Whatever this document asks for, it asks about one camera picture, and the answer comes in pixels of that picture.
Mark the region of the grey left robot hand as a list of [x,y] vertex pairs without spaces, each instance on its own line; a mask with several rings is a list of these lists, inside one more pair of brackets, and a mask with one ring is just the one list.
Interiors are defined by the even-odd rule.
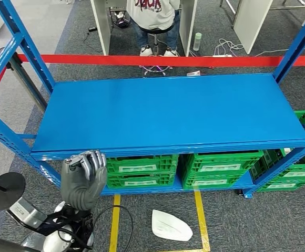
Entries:
[[62,199],[80,211],[92,210],[107,179],[107,159],[90,150],[65,159],[61,170]]

